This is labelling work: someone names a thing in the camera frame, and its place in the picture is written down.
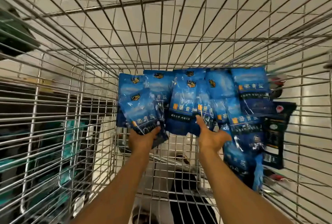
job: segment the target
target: person's right hand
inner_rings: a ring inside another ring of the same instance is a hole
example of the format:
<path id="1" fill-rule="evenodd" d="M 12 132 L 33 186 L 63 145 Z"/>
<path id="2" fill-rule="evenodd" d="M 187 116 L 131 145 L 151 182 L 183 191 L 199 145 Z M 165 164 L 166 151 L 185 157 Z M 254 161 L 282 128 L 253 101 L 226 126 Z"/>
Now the person's right hand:
<path id="1" fill-rule="evenodd" d="M 232 137 L 223 130 L 219 130 L 218 132 L 210 131 L 201 116 L 196 115 L 196 119 L 197 124 L 201 128 L 201 134 L 198 139 L 200 152 L 213 151 L 217 153 L 226 141 L 232 140 Z"/>

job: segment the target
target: gold logo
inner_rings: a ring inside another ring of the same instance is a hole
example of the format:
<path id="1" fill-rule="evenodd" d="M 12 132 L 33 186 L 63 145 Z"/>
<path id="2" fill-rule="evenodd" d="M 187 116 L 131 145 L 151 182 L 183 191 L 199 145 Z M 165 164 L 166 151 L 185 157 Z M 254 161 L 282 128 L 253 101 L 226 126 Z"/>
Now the gold logo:
<path id="1" fill-rule="evenodd" d="M 134 83 L 134 84 L 137 84 L 139 82 L 139 77 L 132 77 L 131 78 L 131 81 Z"/>
<path id="2" fill-rule="evenodd" d="M 163 77 L 164 77 L 164 74 L 163 74 L 163 73 L 155 73 L 155 74 L 154 74 L 154 77 L 155 77 L 155 78 L 163 78 Z"/>
<path id="3" fill-rule="evenodd" d="M 186 75 L 187 75 L 187 76 L 193 76 L 193 71 L 187 71 L 187 72 L 186 72 Z"/>
<path id="4" fill-rule="evenodd" d="M 140 96 L 139 94 L 137 94 L 137 95 L 135 95 L 135 96 L 132 96 L 132 97 L 131 97 L 131 100 L 132 100 L 132 101 L 137 101 L 137 100 L 139 100 L 140 97 L 141 97 L 141 96 Z"/>
<path id="5" fill-rule="evenodd" d="M 214 80 L 209 80 L 209 83 L 211 85 L 211 88 L 215 88 L 215 82 L 214 82 Z"/>
<path id="6" fill-rule="evenodd" d="M 196 83 L 194 81 L 187 81 L 187 85 L 189 88 L 194 88 L 196 86 Z"/>

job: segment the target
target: person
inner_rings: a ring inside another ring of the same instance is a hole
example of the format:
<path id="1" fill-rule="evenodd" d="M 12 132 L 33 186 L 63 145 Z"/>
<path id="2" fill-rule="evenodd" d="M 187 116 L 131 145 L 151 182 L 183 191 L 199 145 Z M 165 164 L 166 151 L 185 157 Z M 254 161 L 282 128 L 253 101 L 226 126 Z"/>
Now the person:
<path id="1" fill-rule="evenodd" d="M 199 161 L 210 183 L 223 223 L 291 224 L 290 219 L 240 181 L 219 157 L 218 151 L 226 141 L 231 140 L 230 135 L 221 130 L 210 131 L 200 116 L 197 116 L 197 123 L 201 128 L 198 139 Z M 135 131 L 130 131 L 129 145 L 132 151 L 130 158 L 112 182 L 81 210 L 71 224 L 127 224 L 129 222 L 136 191 L 149 162 L 152 142 L 159 131 L 160 128 L 155 128 L 146 135 L 138 135 Z M 197 209 L 195 211 L 189 207 L 186 208 L 191 214 L 200 212 Z M 183 216 L 178 220 L 181 217 L 173 211 L 172 213 L 174 223 L 183 222 Z M 214 213 L 211 213 L 209 209 L 205 213 L 201 212 L 201 215 L 204 221 L 194 216 L 189 223 L 217 223 Z"/>

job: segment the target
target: shopping cart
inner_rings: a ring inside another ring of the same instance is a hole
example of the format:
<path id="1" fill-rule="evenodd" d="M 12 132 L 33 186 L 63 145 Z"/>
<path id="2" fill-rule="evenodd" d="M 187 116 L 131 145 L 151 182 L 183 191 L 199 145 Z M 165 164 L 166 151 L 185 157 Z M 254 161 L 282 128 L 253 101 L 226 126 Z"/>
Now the shopping cart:
<path id="1" fill-rule="evenodd" d="M 294 223 L 332 223 L 331 1 L 0 0 L 0 222 L 67 222 L 119 172 L 119 73 L 265 66 L 273 98 L 297 110 L 262 197 Z M 195 136 L 170 134 L 134 207 L 172 223 L 170 185 L 190 172 L 198 190 L 182 194 L 221 223 L 197 152 Z"/>

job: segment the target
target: black pants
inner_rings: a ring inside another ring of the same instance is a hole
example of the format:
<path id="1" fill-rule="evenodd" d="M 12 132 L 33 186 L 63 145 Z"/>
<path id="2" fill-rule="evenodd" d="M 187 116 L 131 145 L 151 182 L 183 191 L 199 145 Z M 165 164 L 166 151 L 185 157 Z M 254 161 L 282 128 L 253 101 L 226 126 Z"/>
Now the black pants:
<path id="1" fill-rule="evenodd" d="M 183 194 L 183 190 L 189 189 L 197 190 L 195 175 L 177 171 L 171 188 L 174 193 L 169 193 L 169 199 L 184 202 L 170 201 L 174 224 L 217 223 L 212 207 L 206 206 L 208 202 L 205 198 Z"/>

